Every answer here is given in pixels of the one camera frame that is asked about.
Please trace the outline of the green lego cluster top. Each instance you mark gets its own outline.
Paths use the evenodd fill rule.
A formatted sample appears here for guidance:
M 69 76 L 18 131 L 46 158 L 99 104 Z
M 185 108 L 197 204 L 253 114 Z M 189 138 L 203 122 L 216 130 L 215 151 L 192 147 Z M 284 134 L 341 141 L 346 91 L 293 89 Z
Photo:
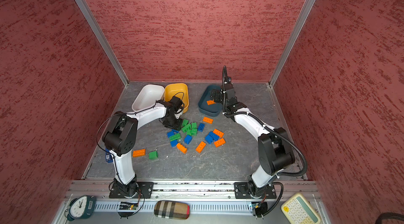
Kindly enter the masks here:
M 184 126 L 188 125 L 188 122 L 189 122 L 189 120 L 184 119 L 184 120 L 183 120 L 183 123 L 182 123 L 182 126 L 184 127 Z

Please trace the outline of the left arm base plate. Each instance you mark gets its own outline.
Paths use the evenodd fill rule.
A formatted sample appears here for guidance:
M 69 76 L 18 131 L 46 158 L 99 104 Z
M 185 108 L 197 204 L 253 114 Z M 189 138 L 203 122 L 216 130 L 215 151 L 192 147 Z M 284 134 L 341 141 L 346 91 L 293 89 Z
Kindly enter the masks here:
M 143 197 L 149 199 L 153 192 L 153 182 L 130 182 L 123 185 L 114 180 L 109 186 L 109 198 L 111 199 L 135 199 Z

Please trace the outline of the orange lego near left arm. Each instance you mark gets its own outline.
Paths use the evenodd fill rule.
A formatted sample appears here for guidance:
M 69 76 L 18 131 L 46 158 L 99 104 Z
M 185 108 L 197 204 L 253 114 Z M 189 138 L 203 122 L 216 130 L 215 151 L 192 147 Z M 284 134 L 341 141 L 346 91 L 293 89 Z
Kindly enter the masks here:
M 132 156 L 134 158 L 136 157 L 141 157 L 141 156 L 145 156 L 146 155 L 146 149 L 139 149 L 139 150 L 134 150 L 132 152 Z

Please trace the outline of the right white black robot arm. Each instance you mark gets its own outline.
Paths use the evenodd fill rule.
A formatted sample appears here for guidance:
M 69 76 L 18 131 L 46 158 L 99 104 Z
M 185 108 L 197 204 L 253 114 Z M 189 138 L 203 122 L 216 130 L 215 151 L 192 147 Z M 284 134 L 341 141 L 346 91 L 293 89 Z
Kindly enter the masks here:
M 230 80 L 224 80 L 219 89 L 212 90 L 211 97 L 214 102 L 222 104 L 225 117 L 243 126 L 257 140 L 259 167 L 249 176 L 247 184 L 252 197 L 262 196 L 280 176 L 295 175 L 285 171 L 295 163 L 295 154 L 284 129 L 274 128 L 251 113 L 238 101 Z

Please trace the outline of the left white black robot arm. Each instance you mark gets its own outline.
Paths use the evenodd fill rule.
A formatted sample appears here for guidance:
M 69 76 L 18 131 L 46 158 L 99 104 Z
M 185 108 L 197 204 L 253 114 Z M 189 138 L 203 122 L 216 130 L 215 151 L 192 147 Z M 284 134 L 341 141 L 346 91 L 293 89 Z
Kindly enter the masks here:
M 138 111 L 116 112 L 106 120 L 102 141 L 112 155 L 115 169 L 115 178 L 109 186 L 109 198 L 132 199 L 141 195 L 132 154 L 137 131 L 155 120 L 160 120 L 166 128 L 180 130 L 183 123 L 180 116 L 184 107 L 183 101 L 174 96 L 170 101 L 156 100 Z

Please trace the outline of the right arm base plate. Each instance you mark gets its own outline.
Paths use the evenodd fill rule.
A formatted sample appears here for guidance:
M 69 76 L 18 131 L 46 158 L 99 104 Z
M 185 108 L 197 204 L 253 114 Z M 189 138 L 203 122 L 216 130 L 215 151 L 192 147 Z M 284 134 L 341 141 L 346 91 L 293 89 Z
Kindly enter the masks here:
M 266 185 L 258 188 L 252 181 L 234 183 L 236 199 L 276 199 L 275 187 Z

